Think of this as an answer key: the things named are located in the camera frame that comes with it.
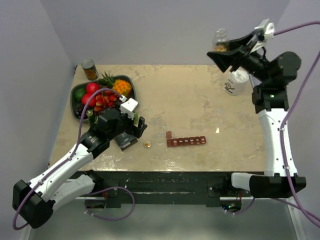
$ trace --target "gold coin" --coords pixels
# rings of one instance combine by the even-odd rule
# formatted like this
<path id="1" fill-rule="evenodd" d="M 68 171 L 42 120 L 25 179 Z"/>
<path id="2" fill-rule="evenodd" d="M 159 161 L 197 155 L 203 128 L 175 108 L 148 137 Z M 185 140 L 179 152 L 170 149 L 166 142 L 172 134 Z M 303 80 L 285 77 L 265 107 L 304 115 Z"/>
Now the gold coin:
<path id="1" fill-rule="evenodd" d="M 150 141 L 145 141 L 144 143 L 143 143 L 143 145 L 146 147 L 146 148 L 150 148 L 151 147 L 151 142 Z"/>

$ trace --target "wire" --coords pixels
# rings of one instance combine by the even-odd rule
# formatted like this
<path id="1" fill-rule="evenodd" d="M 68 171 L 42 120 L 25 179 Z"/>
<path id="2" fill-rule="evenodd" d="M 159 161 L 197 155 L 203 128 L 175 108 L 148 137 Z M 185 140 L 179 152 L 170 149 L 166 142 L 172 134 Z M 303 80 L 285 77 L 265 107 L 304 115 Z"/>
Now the wire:
<path id="1" fill-rule="evenodd" d="M 266 54 L 267 54 L 267 50 L 265 47 L 262 47 L 262 50 L 263 50 L 263 55 L 262 55 L 262 59 L 266 59 Z"/>
<path id="2" fill-rule="evenodd" d="M 100 193 L 105 193 L 106 191 L 113 190 L 113 189 L 124 190 L 130 195 L 130 197 L 132 199 L 132 207 L 131 207 L 130 211 L 126 215 L 124 215 L 122 217 L 113 218 L 113 217 L 105 217 L 105 216 L 99 216 L 99 215 L 93 214 L 92 212 L 90 212 L 88 210 L 87 201 L 84 203 L 84 209 L 85 209 L 84 213 L 85 214 L 88 213 L 88 214 L 90 214 L 91 216 L 93 216 L 95 218 L 102 219 L 102 220 L 107 220 L 107 221 L 120 221 L 120 220 L 123 220 L 123 219 L 129 217 L 130 214 L 134 211 L 136 203 L 135 203 L 135 198 L 134 198 L 133 194 L 128 189 L 126 189 L 124 187 L 121 187 L 121 186 L 114 186 L 114 187 L 106 188 L 106 189 L 101 190 L 101 191 L 92 192 L 92 193 L 90 193 L 88 195 L 96 195 L 96 194 L 100 194 Z"/>
<path id="3" fill-rule="evenodd" d="M 99 90 L 97 90 L 96 92 L 94 92 L 89 100 L 86 102 L 86 104 L 84 105 L 82 114 L 81 114 L 81 118 L 80 118 L 80 123 L 79 123 L 79 130 L 78 130 L 78 137 L 76 140 L 76 145 L 74 147 L 73 152 L 70 154 L 70 158 L 73 157 L 73 155 L 76 153 L 79 144 L 80 144 L 80 138 L 81 138 L 81 130 L 82 130 L 82 124 L 84 122 L 84 117 L 85 117 L 85 113 L 86 110 L 88 108 L 89 103 L 91 102 L 91 100 L 98 94 L 101 93 L 102 91 L 108 90 L 110 92 L 113 92 L 114 94 L 118 95 L 119 97 L 121 97 L 121 94 L 118 93 L 117 91 L 113 90 L 113 89 L 109 89 L 109 88 L 101 88 Z M 57 169 L 59 169 L 61 166 L 63 166 L 65 163 L 69 162 L 69 158 L 66 158 L 65 160 L 63 160 L 61 163 L 59 163 L 57 166 L 53 167 L 45 176 L 43 176 L 43 178 L 41 178 L 41 180 L 27 193 L 27 195 L 24 197 L 24 199 L 21 201 L 20 205 L 18 206 L 17 210 L 15 211 L 14 217 L 13 217 L 13 221 L 12 221 L 12 227 L 14 230 L 21 230 L 23 228 L 25 228 L 26 226 L 28 226 L 28 223 L 25 223 L 22 226 L 17 226 L 17 218 L 19 216 L 19 213 L 22 209 L 22 207 L 25 205 L 26 201 L 29 199 L 29 197 L 31 196 L 31 194 L 33 192 L 35 192 L 35 190 L 41 185 L 41 183 L 43 181 L 45 181 L 51 174 L 53 174 Z"/>
<path id="4" fill-rule="evenodd" d="M 240 201 L 241 201 L 242 200 L 242 192 L 241 191 L 239 191 L 238 195 L 236 196 L 236 199 L 233 202 L 234 204 L 237 202 L 239 196 L 240 196 Z"/>
<path id="5" fill-rule="evenodd" d="M 300 210 L 299 206 L 297 206 L 297 205 L 295 205 L 295 204 L 293 204 L 293 203 L 291 203 L 291 202 L 289 202 L 289 201 L 282 200 L 282 199 L 279 199 L 279 198 L 272 198 L 272 199 L 273 199 L 273 200 L 276 200 L 276 201 L 278 201 L 278 202 L 284 203 L 284 204 L 288 204 L 288 205 L 290 205 L 290 206 L 292 206 L 292 207 Z M 320 217 L 316 216 L 316 215 L 313 214 L 312 212 L 309 212 L 308 210 L 305 210 L 305 211 L 306 211 L 311 217 L 313 217 L 313 218 L 317 219 L 318 221 L 320 221 Z"/>
<path id="6" fill-rule="evenodd" d="M 255 198 L 252 198 L 252 201 L 244 209 L 240 209 L 240 211 L 236 211 L 236 212 L 230 212 L 230 211 L 224 210 L 224 212 L 227 213 L 227 214 L 231 214 L 231 215 L 242 214 L 245 211 L 247 211 L 249 208 L 251 208 L 251 206 L 254 204 L 254 202 L 255 202 Z"/>
<path id="7" fill-rule="evenodd" d="M 290 32 L 292 30 L 300 29 L 300 28 L 303 28 L 303 27 L 311 26 L 311 25 L 320 25 L 320 21 L 310 21 L 310 22 L 302 23 L 300 25 L 289 27 L 289 28 L 283 29 L 281 31 L 276 31 L 274 33 L 274 35 L 277 36 L 277 35 L 280 35 L 280 34 L 285 34 L 285 33 Z"/>
<path id="8" fill-rule="evenodd" d="M 307 22 L 307 23 L 304 23 L 304 24 L 301 24 L 301 25 L 297 25 L 297 26 L 294 26 L 294 27 L 291 27 L 291 28 L 287 28 L 287 29 L 284 29 L 282 31 L 278 31 L 276 32 L 274 35 L 280 35 L 280 34 L 284 34 L 284 33 L 287 33 L 287 32 L 290 32 L 292 30 L 296 30 L 296 29 L 299 29 L 299 28 L 302 28 L 302 27 L 306 27 L 306 26 L 310 26 L 310 25 L 320 25 L 320 21 L 311 21 L 311 22 Z M 311 75 L 311 73 L 313 72 L 313 70 L 315 69 L 318 61 L 319 61 L 319 58 L 320 58 L 320 51 L 318 53 L 318 55 L 316 56 L 310 70 L 308 71 L 307 75 L 305 76 L 302 84 L 301 84 L 301 87 L 299 89 L 299 92 L 292 104 L 292 107 L 289 109 L 287 115 L 285 116 L 285 118 L 283 119 L 283 122 L 281 123 L 280 125 L 280 129 L 284 129 L 285 127 L 285 124 L 286 122 L 288 121 L 289 117 L 291 116 L 292 112 L 295 110 L 296 106 L 297 106 L 297 103 L 301 97 L 301 94 L 302 94 L 302 91 L 304 90 L 305 86 L 306 86 L 306 83 Z M 290 176 L 290 171 L 289 171 L 289 164 L 288 164 L 288 159 L 287 159 L 287 153 L 286 153 L 286 146 L 285 146 L 285 137 L 284 137 L 284 131 L 281 130 L 280 131 L 280 142 L 281 142 L 281 150 L 282 150 L 282 156 L 283 156 L 283 162 L 284 162 L 284 167 L 285 167 L 285 173 L 286 173 L 286 176 L 287 176 L 287 179 L 288 179 L 288 182 L 289 182 L 289 186 L 290 186 L 290 190 L 292 192 L 292 196 L 298 206 L 298 209 L 301 210 L 301 212 L 305 215 L 305 217 L 311 221 L 314 225 L 316 225 L 318 228 L 320 228 L 320 221 L 319 221 L 319 218 L 312 218 L 312 216 L 307 212 L 307 210 L 304 209 L 304 207 L 302 206 L 298 196 L 297 196 L 297 193 L 296 193 L 296 190 L 295 190 L 295 187 L 293 185 L 293 182 L 292 182 L 292 179 L 291 179 L 291 176 Z"/>

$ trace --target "table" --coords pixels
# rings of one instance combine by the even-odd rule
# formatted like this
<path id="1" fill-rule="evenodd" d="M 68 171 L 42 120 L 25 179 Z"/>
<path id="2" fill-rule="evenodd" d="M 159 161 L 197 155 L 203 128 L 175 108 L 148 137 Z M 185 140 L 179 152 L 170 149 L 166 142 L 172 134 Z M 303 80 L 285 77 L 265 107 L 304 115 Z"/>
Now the table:
<path id="1" fill-rule="evenodd" d="M 140 116 L 148 128 L 123 152 L 114 141 L 80 170 L 86 171 L 263 171 L 263 133 L 251 102 L 252 88 L 230 96 L 223 91 L 228 73 L 215 65 L 97 65 L 99 73 L 127 75 L 137 92 Z M 72 87 L 88 82 L 78 65 Z M 76 143 L 79 121 L 67 101 L 50 166 Z M 82 127 L 84 133 L 88 125 Z M 171 147 L 174 138 L 205 136 L 206 144 Z M 143 142 L 151 141 L 145 148 Z"/>

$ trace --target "white wall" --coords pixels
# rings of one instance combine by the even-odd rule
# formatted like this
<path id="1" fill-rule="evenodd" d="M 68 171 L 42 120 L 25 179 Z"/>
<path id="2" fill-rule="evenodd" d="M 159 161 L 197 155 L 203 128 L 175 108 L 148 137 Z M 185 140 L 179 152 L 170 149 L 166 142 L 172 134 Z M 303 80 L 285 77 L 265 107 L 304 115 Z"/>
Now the white wall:
<path id="1" fill-rule="evenodd" d="M 320 1 L 291 0 L 285 9 L 277 30 L 301 23 L 320 20 Z M 293 51 L 302 59 L 298 78 L 288 86 L 289 103 L 292 105 L 299 87 L 320 50 L 320 26 L 309 26 L 294 32 L 276 36 L 267 49 L 275 57 L 285 51 Z M 289 134 L 294 162 L 298 173 L 307 178 L 307 187 L 298 196 L 309 211 L 320 216 L 320 64 L 315 67 L 300 102 L 289 120 Z M 302 216 L 309 240 L 319 239 L 320 229 Z"/>
<path id="2" fill-rule="evenodd" d="M 46 169 L 73 67 L 39 0 L 1 1 L 0 34 L 0 239 L 15 240 L 13 186 Z"/>
<path id="3" fill-rule="evenodd" d="M 41 0 L 74 64 L 213 64 L 214 31 L 242 37 L 290 0 Z"/>

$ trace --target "pineapple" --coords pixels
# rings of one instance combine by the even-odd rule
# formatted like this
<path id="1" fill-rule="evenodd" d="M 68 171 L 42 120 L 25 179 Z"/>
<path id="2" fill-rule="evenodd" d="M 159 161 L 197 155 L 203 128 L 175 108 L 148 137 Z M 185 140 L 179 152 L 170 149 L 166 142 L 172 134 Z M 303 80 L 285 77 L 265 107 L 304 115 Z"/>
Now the pineapple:
<path id="1" fill-rule="evenodd" d="M 132 86 L 129 82 L 125 80 L 117 79 L 115 80 L 115 83 L 113 84 L 112 89 L 120 93 L 121 95 L 124 95 L 126 98 L 128 98 L 129 95 L 131 94 Z"/>
<path id="2" fill-rule="evenodd" d="M 112 89 L 116 81 L 114 76 L 107 74 L 106 72 L 104 72 L 104 74 L 102 73 L 101 75 L 103 78 L 98 79 L 98 84 L 102 87 Z"/>
<path id="3" fill-rule="evenodd" d="M 122 79 L 115 79 L 113 75 L 104 72 L 101 74 L 103 78 L 98 79 L 98 84 L 104 88 L 113 89 L 126 98 L 129 97 L 132 91 L 132 86 L 129 82 Z"/>

